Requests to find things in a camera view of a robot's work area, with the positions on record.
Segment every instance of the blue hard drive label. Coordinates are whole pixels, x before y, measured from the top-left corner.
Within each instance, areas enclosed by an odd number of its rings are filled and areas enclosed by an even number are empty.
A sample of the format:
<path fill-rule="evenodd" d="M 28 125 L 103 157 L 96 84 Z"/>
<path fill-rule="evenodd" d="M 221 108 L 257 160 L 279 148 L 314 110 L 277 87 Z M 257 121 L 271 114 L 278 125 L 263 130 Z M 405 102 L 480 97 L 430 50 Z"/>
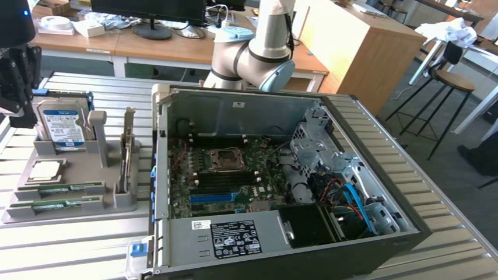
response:
<path fill-rule="evenodd" d="M 78 147 L 86 143 L 79 115 L 75 110 L 44 110 L 47 132 L 52 142 L 63 147 Z"/>

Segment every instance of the monitor stand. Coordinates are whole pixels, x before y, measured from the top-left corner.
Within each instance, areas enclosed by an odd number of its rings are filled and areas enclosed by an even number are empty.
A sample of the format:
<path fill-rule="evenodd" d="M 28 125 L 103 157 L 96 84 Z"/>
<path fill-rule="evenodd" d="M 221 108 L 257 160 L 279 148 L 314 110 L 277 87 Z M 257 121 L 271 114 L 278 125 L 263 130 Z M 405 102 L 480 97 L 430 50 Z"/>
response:
<path fill-rule="evenodd" d="M 171 37 L 170 29 L 162 25 L 155 25 L 154 19 L 150 20 L 150 24 L 141 23 L 135 25 L 134 33 L 150 40 L 166 40 Z"/>

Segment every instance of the wooden cabinet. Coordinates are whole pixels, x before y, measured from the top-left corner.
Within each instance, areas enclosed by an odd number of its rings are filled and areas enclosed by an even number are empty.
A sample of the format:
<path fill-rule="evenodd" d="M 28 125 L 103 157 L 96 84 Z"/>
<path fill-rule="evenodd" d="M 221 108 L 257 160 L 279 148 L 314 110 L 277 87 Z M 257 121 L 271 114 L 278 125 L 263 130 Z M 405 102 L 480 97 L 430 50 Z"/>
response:
<path fill-rule="evenodd" d="M 314 0 L 301 41 L 330 71 L 321 92 L 357 95 L 378 114 L 425 40 L 392 18 Z"/>

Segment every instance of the pcie slot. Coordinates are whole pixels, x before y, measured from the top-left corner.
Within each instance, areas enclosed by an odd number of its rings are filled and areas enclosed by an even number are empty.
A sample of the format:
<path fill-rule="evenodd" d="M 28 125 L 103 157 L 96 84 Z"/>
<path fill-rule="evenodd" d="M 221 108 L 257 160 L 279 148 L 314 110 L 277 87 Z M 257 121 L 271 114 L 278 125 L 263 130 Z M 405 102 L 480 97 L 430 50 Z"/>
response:
<path fill-rule="evenodd" d="M 235 211 L 218 211 L 218 212 L 211 212 L 211 213 L 193 213 L 193 217 L 202 217 L 202 216 L 219 216 L 219 215 L 227 215 L 227 214 L 234 214 Z"/>

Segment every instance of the computer monitor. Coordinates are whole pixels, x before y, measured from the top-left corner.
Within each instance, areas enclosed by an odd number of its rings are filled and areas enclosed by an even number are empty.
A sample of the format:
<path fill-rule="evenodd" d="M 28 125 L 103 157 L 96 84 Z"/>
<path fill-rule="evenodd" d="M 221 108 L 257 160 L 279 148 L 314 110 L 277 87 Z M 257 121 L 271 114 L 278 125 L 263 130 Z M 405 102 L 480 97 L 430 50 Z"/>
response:
<path fill-rule="evenodd" d="M 209 6 L 214 5 L 226 5 L 234 11 L 246 10 L 246 0 L 209 0 Z"/>
<path fill-rule="evenodd" d="M 205 22 L 206 0 L 92 0 L 92 11 L 150 19 L 150 24 L 134 26 L 135 34 L 146 39 L 165 40 L 171 37 L 171 31 L 157 26 L 154 19 L 199 26 Z"/>

